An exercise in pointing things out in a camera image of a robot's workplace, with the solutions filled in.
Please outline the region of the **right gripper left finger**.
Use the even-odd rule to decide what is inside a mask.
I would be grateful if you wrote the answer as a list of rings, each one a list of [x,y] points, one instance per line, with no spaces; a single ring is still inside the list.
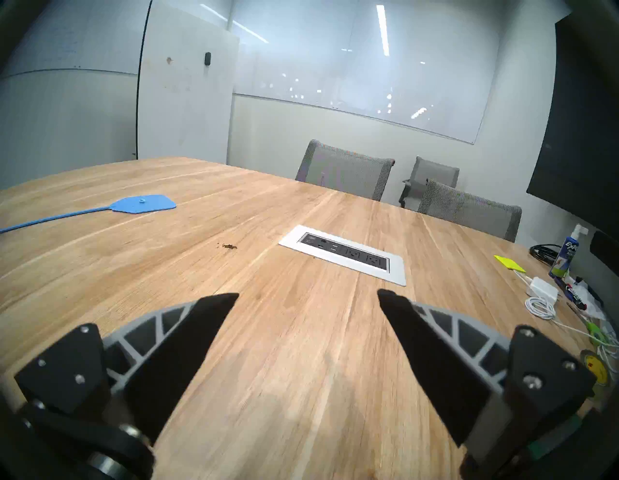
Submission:
[[[80,324],[15,381],[27,401],[54,414],[127,424],[155,443],[238,298],[221,293],[155,310],[106,336]]]

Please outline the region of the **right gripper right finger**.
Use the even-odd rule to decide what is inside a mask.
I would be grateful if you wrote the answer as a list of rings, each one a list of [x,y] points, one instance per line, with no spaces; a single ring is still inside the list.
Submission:
[[[576,414],[594,374],[528,324],[511,337],[457,312],[387,289],[380,308],[452,440],[467,450],[514,450]]]

